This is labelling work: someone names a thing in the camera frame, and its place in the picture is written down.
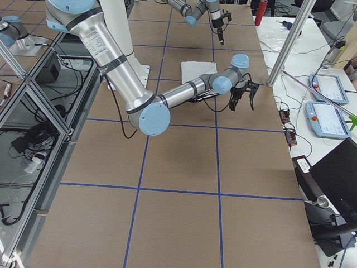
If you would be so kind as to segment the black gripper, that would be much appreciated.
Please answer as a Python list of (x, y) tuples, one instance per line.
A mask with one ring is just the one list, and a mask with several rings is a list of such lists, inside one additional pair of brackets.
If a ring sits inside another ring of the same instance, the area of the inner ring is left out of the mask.
[(252, 110), (254, 110), (254, 97), (259, 89), (259, 84), (248, 80), (245, 82), (244, 86), (241, 88), (232, 87), (231, 98), (229, 101), (229, 109), (235, 111), (239, 100), (242, 98), (244, 93), (249, 93), (249, 103)]
[(224, 26), (224, 18), (227, 18), (230, 22), (232, 20), (231, 12), (219, 10), (210, 14), (211, 24), (213, 28), (211, 29), (213, 33), (218, 35), (218, 39), (221, 45), (224, 45), (223, 32), (225, 29), (222, 29)]

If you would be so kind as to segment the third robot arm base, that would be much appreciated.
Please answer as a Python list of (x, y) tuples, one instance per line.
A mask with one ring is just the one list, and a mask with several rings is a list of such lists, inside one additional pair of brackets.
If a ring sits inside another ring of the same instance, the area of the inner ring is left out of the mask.
[(1, 17), (1, 41), (15, 56), (36, 56), (41, 48), (14, 15)]

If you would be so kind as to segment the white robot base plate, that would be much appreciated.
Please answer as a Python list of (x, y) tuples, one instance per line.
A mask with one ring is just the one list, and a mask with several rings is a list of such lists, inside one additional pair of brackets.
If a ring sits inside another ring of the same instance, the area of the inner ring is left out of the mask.
[(124, 1), (104, 0), (100, 1), (100, 3), (109, 32), (118, 44), (119, 48), (122, 50), (123, 54), (127, 57), (141, 83), (144, 87), (146, 87), (150, 66), (142, 65), (134, 54)]

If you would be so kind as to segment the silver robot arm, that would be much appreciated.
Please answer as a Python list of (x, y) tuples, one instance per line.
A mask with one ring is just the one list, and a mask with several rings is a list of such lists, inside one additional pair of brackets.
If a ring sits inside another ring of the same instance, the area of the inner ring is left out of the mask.
[(211, 31), (218, 36), (220, 45), (224, 45), (224, 31), (232, 20), (232, 14), (221, 9), (219, 1), (199, 1), (194, 7), (180, 0), (168, 0), (166, 3), (178, 11), (191, 26), (208, 12)]
[(230, 93), (229, 108), (235, 110), (243, 93), (254, 98), (259, 85), (249, 73), (249, 57), (233, 56), (231, 65), (219, 74), (203, 74), (163, 94), (145, 88), (132, 48), (123, 1), (47, 1), (49, 28), (77, 36), (108, 84), (126, 103), (131, 125), (149, 136), (162, 134), (171, 120), (170, 108), (185, 102), (200, 102)]

